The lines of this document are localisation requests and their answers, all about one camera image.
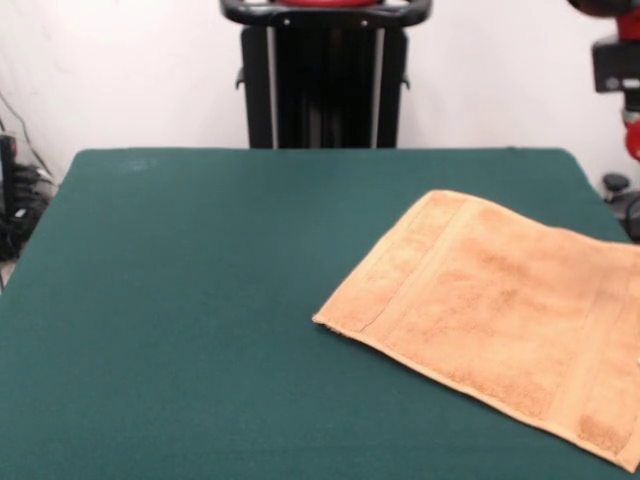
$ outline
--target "black stand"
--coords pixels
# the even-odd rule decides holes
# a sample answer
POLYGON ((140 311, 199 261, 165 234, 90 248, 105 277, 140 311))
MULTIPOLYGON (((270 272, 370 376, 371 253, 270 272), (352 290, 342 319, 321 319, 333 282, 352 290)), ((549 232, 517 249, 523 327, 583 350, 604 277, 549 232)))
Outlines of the black stand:
POLYGON ((223 1, 242 32, 251 148, 396 146, 407 38, 430 1, 317 9, 223 1))

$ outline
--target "folded towel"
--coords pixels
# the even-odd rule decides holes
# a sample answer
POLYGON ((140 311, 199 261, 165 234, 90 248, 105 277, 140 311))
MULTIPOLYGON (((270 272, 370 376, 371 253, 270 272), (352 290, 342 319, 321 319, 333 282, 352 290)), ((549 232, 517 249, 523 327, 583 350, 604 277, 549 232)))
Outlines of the folded towel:
POLYGON ((636 247, 434 191, 313 320, 634 472, 639 314, 636 247))

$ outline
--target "black cable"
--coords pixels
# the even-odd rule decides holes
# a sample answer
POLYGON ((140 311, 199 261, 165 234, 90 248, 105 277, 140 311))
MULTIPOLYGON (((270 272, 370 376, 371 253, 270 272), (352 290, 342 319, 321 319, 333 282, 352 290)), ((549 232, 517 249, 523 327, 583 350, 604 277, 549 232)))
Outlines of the black cable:
POLYGON ((53 178, 53 174, 51 173, 51 170, 49 169, 45 161, 42 159, 42 157, 38 154, 38 152, 36 152, 36 149, 33 147, 33 144, 31 143, 31 137, 29 137, 29 130, 27 129, 27 123, 24 121, 24 118, 22 118, 22 116, 9 103, 9 101, 7 100, 7 97, 5 97, 4 93, 2 93, 2 90, 0 90, 0 100, 2 101, 2 103, 4 103, 4 106, 7 107, 7 110, 9 110, 9 112, 11 112, 11 114, 14 117, 16 117, 16 120, 20 122, 20 125, 22 126, 22 134, 24 136, 24 141, 29 147, 29 150, 31 150, 31 153, 33 153, 33 156, 36 157, 36 160, 42 166, 42 168, 44 168, 45 172, 47 172, 47 174, 51 178, 53 178))

